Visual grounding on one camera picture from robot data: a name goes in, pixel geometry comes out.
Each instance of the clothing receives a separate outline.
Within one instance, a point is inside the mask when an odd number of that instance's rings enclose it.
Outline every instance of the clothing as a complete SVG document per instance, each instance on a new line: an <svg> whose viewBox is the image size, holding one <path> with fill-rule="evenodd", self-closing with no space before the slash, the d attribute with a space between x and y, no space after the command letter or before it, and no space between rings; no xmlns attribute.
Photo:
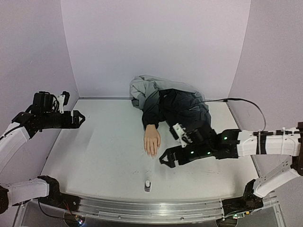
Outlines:
<svg viewBox="0 0 303 227"><path fill-rule="evenodd" d="M204 96L188 84L152 76L138 76L130 84L133 106L143 110L144 128L167 121L187 127L196 121L211 122Z"/></svg>

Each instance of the white bracket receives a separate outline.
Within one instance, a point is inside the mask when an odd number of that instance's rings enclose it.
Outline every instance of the white bracket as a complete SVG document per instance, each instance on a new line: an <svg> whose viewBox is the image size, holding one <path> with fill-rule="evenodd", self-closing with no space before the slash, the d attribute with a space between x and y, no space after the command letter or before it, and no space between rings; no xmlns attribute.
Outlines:
<svg viewBox="0 0 303 227"><path fill-rule="evenodd" d="M45 197L49 194L49 184L38 178L14 184L1 184L1 186L9 190L9 207L33 198Z"/></svg>
<svg viewBox="0 0 303 227"><path fill-rule="evenodd" d="M19 123L12 123L5 133L19 126ZM29 140L29 134L25 127L17 128L0 140L0 174L5 166L12 159L19 148Z"/></svg>
<svg viewBox="0 0 303 227"><path fill-rule="evenodd" d="M59 112L62 114L64 113L63 104L65 100L65 95L58 96L58 102L59 102Z"/></svg>
<svg viewBox="0 0 303 227"><path fill-rule="evenodd" d="M296 128L288 129L292 134L285 134L285 128L283 128L282 135L276 135L275 131L273 135L266 137L266 154L267 155L291 155L298 156L300 153L300 134L295 134L298 131ZM238 155L240 157L256 154L258 144L258 137L253 135L253 132L243 130L238 135L240 143L237 145Z"/></svg>
<svg viewBox="0 0 303 227"><path fill-rule="evenodd" d="M185 142L185 140L188 141L189 143L192 143L191 139L187 136L186 132L184 131L185 128L183 128L181 124L179 123L175 124L173 126L173 129L175 130L176 134L179 137L178 141L181 143L182 148L186 147L188 144Z"/></svg>
<svg viewBox="0 0 303 227"><path fill-rule="evenodd" d="M300 175L298 172L292 169L290 165L291 162L286 160L265 176L258 178L254 183L254 194L263 198L271 191L277 189L290 180L299 177Z"/></svg>

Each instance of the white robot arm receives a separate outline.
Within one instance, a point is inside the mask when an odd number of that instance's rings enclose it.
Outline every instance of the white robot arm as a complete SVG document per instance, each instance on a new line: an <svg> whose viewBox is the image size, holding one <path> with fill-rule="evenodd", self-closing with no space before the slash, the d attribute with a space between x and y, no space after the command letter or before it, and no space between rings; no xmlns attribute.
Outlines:
<svg viewBox="0 0 303 227"><path fill-rule="evenodd" d="M216 159L271 154L293 157L291 163L286 160L265 176L250 181L242 197L223 200L226 217L263 207L262 198L268 193L303 176L303 122L298 123L297 128L276 131L232 129L216 134L206 122L195 123L187 129L178 124L173 129L173 136L182 141L182 145L167 149L160 157L160 162L170 168L176 166L175 161L185 165L212 156Z"/></svg>
<svg viewBox="0 0 303 227"><path fill-rule="evenodd" d="M77 129L85 121L79 111L64 111L69 93L55 97L48 92L39 92L34 96L33 104L25 112L20 112L0 137L0 174L19 148L38 131L51 128ZM0 183L0 214L9 207L34 198L60 206L62 200L70 202L70 208L79 204L79 198L60 193L59 183L48 176L39 176L30 181L19 183Z"/></svg>

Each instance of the mannequin hand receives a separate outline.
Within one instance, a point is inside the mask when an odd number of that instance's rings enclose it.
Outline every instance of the mannequin hand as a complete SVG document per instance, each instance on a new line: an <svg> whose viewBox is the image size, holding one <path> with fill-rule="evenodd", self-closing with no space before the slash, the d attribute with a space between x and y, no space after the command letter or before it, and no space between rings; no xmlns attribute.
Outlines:
<svg viewBox="0 0 303 227"><path fill-rule="evenodd" d="M158 133L156 126L154 124L147 125L144 136L144 149L148 156L151 155L152 158L156 157L160 144L161 136Z"/></svg>

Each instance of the small bottle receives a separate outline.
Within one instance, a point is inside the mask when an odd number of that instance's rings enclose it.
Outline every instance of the small bottle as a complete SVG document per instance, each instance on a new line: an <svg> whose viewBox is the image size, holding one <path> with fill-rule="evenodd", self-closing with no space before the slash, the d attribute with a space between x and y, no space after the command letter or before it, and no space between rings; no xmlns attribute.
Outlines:
<svg viewBox="0 0 303 227"><path fill-rule="evenodd" d="M151 182L149 180L145 181L144 190L146 192L150 192L151 191L151 186L152 186L152 184L151 184Z"/></svg>

